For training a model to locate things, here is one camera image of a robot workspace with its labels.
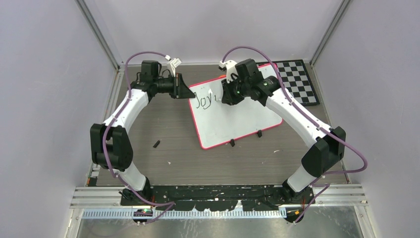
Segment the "robotic arm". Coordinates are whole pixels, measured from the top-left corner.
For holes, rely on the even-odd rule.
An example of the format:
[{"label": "robotic arm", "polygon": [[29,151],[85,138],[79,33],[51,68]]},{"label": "robotic arm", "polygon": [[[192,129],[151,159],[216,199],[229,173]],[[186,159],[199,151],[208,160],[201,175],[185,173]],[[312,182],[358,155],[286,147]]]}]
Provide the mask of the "robotic arm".
[{"label": "robotic arm", "polygon": [[[253,59],[239,63],[232,60],[220,62],[219,68],[226,71],[226,80],[222,81],[222,103],[235,105],[245,97],[259,101],[284,118],[309,147],[309,151],[302,158],[301,166],[283,183],[281,192],[285,201],[299,196],[301,191],[343,158],[344,145],[322,132],[320,128],[328,129],[343,141],[346,138],[345,131],[340,127],[332,129],[321,122],[286,90],[292,102],[306,114],[304,116],[288,101],[278,79],[274,76],[263,78]],[[319,127],[310,123],[306,116],[317,121]]]},{"label": "robotic arm", "polygon": [[142,71],[136,81],[133,81],[130,85],[131,97],[129,98],[129,91],[127,91],[123,102],[115,112],[102,124],[93,124],[90,130],[93,163],[104,169],[109,169],[102,139],[106,127],[112,120],[116,119],[106,138],[107,141],[112,139],[112,144],[106,144],[106,148],[113,172],[119,174],[134,190],[141,191],[146,198],[151,196],[150,182],[132,162],[133,149],[128,138],[128,131],[140,111],[148,105],[157,93],[168,93],[174,99],[195,97],[194,93],[185,85],[182,74],[175,73],[175,68],[180,63],[179,59],[171,60],[168,63],[170,74],[167,78],[164,78],[159,76],[161,64],[158,61],[143,61]]}]

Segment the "black and white checkered board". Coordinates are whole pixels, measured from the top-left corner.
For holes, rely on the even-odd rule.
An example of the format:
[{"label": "black and white checkered board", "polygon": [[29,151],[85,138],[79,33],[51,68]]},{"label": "black and white checkered board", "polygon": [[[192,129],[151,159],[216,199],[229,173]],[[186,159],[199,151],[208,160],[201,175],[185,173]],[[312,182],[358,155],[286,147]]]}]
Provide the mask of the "black and white checkered board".
[{"label": "black and white checkered board", "polygon": [[275,61],[284,86],[303,106],[318,105],[308,71],[303,60]]}]

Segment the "gray tabletop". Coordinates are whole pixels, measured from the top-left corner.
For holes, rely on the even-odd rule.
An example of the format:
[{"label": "gray tabletop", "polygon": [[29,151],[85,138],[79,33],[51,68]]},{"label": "gray tabletop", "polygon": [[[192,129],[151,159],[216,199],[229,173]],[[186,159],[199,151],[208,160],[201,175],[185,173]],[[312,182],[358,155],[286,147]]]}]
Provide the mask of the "gray tabletop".
[{"label": "gray tabletop", "polygon": [[[306,65],[311,79],[312,71]],[[130,67],[130,80],[139,67]],[[179,66],[187,85],[216,78],[222,74],[216,65]],[[312,80],[317,91],[315,80]],[[119,104],[125,96],[123,80]],[[317,118],[327,121],[324,107],[309,106]],[[300,166],[308,148],[300,136],[286,123],[264,131],[262,137],[248,136],[236,146],[222,145],[209,150],[200,147],[188,101],[174,100],[158,94],[140,112],[129,137],[134,150],[134,163],[153,185],[182,184],[280,184]],[[160,145],[153,145],[160,140]],[[342,170],[341,163],[332,170]],[[330,175],[320,182],[346,183],[344,175]],[[101,170],[97,185],[117,185],[110,173]]]}]

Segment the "whiteboard with red border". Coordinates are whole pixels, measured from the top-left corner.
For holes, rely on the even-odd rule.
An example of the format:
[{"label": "whiteboard with red border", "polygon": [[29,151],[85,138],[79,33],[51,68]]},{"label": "whiteboard with red border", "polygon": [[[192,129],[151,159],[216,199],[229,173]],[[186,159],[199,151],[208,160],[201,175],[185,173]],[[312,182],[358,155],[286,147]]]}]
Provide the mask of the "whiteboard with red border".
[{"label": "whiteboard with red border", "polygon": [[[259,68],[264,78],[275,76],[269,64]],[[189,87],[196,94],[196,98],[189,99],[189,104],[200,146],[205,150],[283,122],[279,115],[251,98],[234,106],[223,104],[221,81],[225,78],[221,76]]]}]

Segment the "gray wall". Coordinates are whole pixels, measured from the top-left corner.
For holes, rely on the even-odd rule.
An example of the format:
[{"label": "gray wall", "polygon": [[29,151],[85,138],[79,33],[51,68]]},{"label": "gray wall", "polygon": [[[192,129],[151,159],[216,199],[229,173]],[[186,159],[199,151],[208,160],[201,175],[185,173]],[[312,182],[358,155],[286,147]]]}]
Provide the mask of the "gray wall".
[{"label": "gray wall", "polygon": [[[354,1],[315,69],[327,112],[367,157],[361,182],[383,237],[418,237],[420,1]],[[362,165],[349,150],[345,165]]]},{"label": "gray wall", "polygon": [[58,238],[114,70],[75,1],[0,7],[1,237]]},{"label": "gray wall", "polygon": [[[238,45],[272,60],[308,60],[339,0],[86,0],[119,61],[159,51],[183,62],[219,62]],[[233,60],[261,56],[241,50]],[[131,64],[140,64],[134,58]]]}]

